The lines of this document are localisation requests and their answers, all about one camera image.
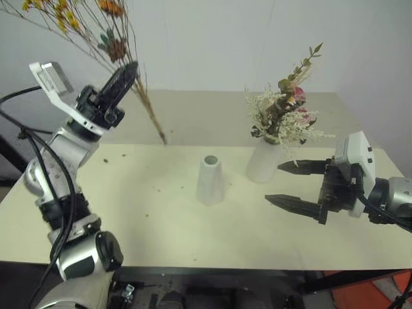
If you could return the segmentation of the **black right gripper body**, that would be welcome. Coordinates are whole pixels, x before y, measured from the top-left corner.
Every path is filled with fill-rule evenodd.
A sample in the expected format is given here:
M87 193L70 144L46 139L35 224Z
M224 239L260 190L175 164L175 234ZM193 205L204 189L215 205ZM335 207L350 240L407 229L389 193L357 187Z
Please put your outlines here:
M355 206L361 191L361 167L359 164L344 164L343 167L348 168L348 174L339 169L334 158L326 160L318 199L322 211L350 211Z

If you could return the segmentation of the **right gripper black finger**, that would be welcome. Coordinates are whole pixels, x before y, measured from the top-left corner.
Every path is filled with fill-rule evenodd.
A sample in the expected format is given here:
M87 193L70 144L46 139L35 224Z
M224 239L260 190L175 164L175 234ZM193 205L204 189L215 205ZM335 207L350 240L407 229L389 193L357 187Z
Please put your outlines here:
M277 168L290 174L311 175L324 174L329 159L326 160L292 160L279 164Z
M267 194L265 199L287 212L312 218L322 225L326 224L328 210L317 203L304 201L297 196L286 194Z

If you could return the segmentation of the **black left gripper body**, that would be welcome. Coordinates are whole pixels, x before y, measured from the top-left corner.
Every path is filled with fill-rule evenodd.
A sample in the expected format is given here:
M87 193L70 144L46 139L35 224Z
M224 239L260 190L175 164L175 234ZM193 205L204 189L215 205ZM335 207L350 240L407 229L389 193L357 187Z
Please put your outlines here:
M124 95L109 88L97 91L92 85L87 85L76 98L75 109L94 124L110 129L117 127L124 118L124 110L117 107Z

